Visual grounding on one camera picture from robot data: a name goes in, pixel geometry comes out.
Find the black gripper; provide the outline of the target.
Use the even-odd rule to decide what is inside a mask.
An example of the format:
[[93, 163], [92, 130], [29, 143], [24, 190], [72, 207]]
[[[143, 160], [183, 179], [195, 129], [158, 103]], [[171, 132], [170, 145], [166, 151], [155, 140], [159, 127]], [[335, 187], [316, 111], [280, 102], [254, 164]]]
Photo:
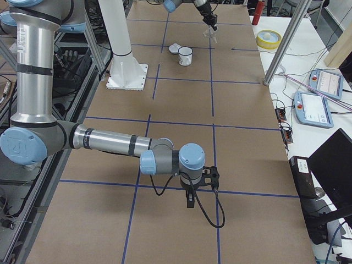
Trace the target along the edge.
[[194, 208], [194, 196], [196, 195], [196, 190], [200, 186], [205, 186], [205, 181], [201, 180], [198, 183], [193, 183], [193, 186], [190, 183], [185, 183], [182, 180], [180, 181], [182, 188], [186, 191], [186, 206], [187, 208]]
[[217, 31], [217, 15], [216, 14], [206, 14], [203, 16], [202, 20], [205, 24], [210, 26], [212, 30]]

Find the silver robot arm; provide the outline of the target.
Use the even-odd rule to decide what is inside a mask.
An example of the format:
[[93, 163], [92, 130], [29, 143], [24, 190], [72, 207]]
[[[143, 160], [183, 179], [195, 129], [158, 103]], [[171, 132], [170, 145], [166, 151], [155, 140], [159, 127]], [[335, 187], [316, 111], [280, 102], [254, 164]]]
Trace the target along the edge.
[[30, 165], [63, 149], [93, 149], [137, 157], [143, 174], [178, 175], [187, 206], [198, 203], [205, 184], [203, 149], [188, 143], [176, 150], [167, 138], [151, 139], [87, 128], [52, 114], [54, 35], [83, 32], [83, 1], [10, 1], [17, 31], [17, 110], [1, 135], [1, 150], [11, 161]]
[[165, 0], [162, 2], [163, 7], [168, 13], [174, 12], [179, 6], [193, 6], [202, 16], [202, 21], [212, 30], [217, 31], [218, 16], [214, 13], [211, 4], [206, 0], [181, 1]]

